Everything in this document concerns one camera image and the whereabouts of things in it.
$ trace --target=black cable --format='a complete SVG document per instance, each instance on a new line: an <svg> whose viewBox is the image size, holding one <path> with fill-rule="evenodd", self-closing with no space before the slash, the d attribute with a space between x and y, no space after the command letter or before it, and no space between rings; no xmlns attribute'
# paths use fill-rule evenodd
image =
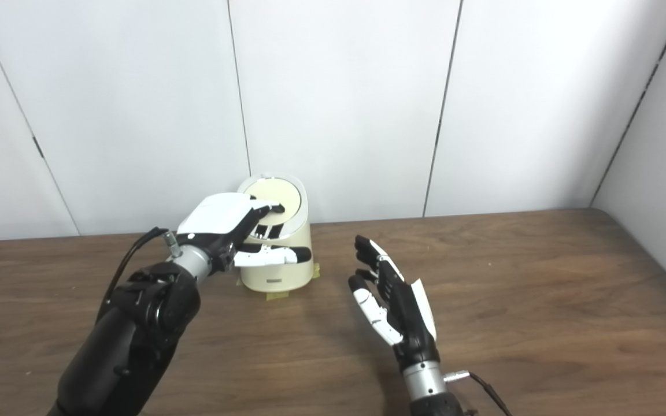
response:
<svg viewBox="0 0 666 416"><path fill-rule="evenodd" d="M99 306L99 313L97 314L97 318L102 316L104 306L106 306L109 297L112 295L114 288L117 286L117 282L120 281L122 272L125 271L125 267L127 267L127 263L130 262L132 255L134 255L135 252L140 250L140 248L143 247L145 243L150 242L156 237L159 237L159 235L162 235L168 231L169 230L166 228L158 228L157 226L154 226L153 229L141 235L139 239L135 240L135 242L132 244L132 247L130 247L130 250L128 250L128 252L125 253L125 256L122 257L122 261L120 262L120 265L117 267L117 270L114 271L114 276L112 277L112 281L109 282L109 286L106 288L106 292L104 292L104 297L102 298L102 303Z"/></svg>
<svg viewBox="0 0 666 416"><path fill-rule="evenodd" d="M472 377L472 379L476 382L479 383L479 385L482 386L484 389L484 392L487 393L487 395L490 396L492 401L495 402L497 407L502 410L503 413L505 413L505 416L513 416L512 413L510 413L510 410L508 410L508 407L505 405L505 403L502 401L499 395L497 395L497 392L495 389L492 388L492 385L489 385L486 381L484 381L481 377L479 377L477 374L474 374L473 372L469 372L469 376Z"/></svg>

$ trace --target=wooden table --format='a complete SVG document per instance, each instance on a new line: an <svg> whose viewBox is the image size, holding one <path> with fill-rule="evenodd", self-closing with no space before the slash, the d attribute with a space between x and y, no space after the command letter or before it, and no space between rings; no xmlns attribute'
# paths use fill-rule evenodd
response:
<svg viewBox="0 0 666 416"><path fill-rule="evenodd" d="M515 416L666 414L666 274L605 213L538 211L313 226L322 276L289 298L217 274L143 413L405 415L390 348L346 279L360 233L422 277L444 371ZM0 415L45 414L134 235L0 242ZM130 269L161 260L159 243ZM465 408L499 414L452 385Z"/></svg>

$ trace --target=wall seam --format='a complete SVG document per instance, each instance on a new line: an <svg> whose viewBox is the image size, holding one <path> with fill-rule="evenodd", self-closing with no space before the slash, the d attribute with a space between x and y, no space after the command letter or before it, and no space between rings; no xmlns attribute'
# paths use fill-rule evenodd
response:
<svg viewBox="0 0 666 416"><path fill-rule="evenodd" d="M449 68L446 71L446 82L443 86L443 97L441 98L441 112L438 115L438 127L436 128L436 141L433 145L433 156L431 156L431 169L428 172L428 184L425 187L425 200L423 201L423 215L426 217L426 209L428 208L428 197L431 193L431 181L433 180L433 166L436 163L436 151L438 150L438 140L441 138L441 124L443 122L443 109L446 106L446 96L449 93L449 81L452 78L452 65L454 64L454 50L457 47L457 34L459 32L459 23L462 18L462 8L464 0L459 1L459 11L457 12L457 23L454 26L454 39L452 40L452 52L449 55Z"/></svg>

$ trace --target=prosthetic hand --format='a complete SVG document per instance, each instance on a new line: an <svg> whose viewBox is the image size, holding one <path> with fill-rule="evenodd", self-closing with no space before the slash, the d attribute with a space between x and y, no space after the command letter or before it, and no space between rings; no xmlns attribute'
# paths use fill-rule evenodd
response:
<svg viewBox="0 0 666 416"><path fill-rule="evenodd" d="M241 193L205 198L177 235L154 228L122 260L101 303L97 322L58 383L51 415L140 413L169 366L180 336L200 307L198 285L236 266L301 263L306 247L244 244L261 218L284 207ZM132 254L163 235L170 257L133 273L117 286Z"/></svg>
<svg viewBox="0 0 666 416"><path fill-rule="evenodd" d="M410 414L463 416L456 397L446 389L447 381L459 373L445 379L439 368L436 326L423 283L405 282L391 258L372 240L357 235L355 247L356 258L370 269L357 269L349 277L349 287L369 323L394 350L410 395ZM367 281L377 287L388 310L378 304Z"/></svg>

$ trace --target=yellow tape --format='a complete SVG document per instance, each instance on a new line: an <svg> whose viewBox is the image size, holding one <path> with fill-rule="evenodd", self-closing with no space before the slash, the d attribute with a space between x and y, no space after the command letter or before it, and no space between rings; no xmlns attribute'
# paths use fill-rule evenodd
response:
<svg viewBox="0 0 666 416"><path fill-rule="evenodd" d="M269 300L288 298L289 292L277 292L277 293L267 293L267 302Z"/></svg>

